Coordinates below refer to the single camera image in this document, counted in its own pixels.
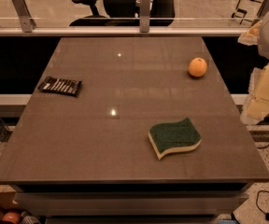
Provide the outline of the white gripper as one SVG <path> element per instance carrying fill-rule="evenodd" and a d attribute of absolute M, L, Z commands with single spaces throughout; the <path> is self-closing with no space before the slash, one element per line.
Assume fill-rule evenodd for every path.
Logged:
<path fill-rule="evenodd" d="M 269 60 L 269 11 L 238 37 L 246 46 L 258 44 L 259 54 Z M 244 124 L 256 125 L 269 115 L 269 63 L 263 68 L 255 67 L 251 73 L 248 96 L 243 104 L 240 119 Z"/>

